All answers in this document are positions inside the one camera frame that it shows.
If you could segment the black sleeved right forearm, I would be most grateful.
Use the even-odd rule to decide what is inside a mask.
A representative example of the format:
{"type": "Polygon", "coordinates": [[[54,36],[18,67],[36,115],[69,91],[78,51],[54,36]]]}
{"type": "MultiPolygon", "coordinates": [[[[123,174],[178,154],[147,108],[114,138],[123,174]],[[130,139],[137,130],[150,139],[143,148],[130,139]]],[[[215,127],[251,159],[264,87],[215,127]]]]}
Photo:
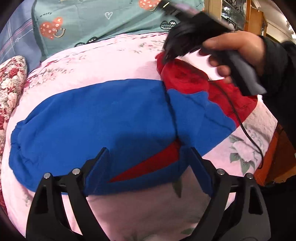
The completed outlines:
{"type": "Polygon", "coordinates": [[[295,145],[295,43],[262,39],[265,65],[259,81],[267,91],[263,102],[295,145]]]}

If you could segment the person's right hand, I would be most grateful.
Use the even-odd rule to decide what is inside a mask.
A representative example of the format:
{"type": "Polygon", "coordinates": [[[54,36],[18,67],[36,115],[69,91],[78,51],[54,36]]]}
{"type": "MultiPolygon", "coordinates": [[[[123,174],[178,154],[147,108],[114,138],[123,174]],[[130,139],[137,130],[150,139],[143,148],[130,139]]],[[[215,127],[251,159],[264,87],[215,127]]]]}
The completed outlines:
{"type": "Polygon", "coordinates": [[[199,55],[207,56],[214,50],[236,50],[256,69],[258,76],[264,74],[266,45],[261,37],[253,33],[236,31],[208,39],[203,43],[199,55]]]}

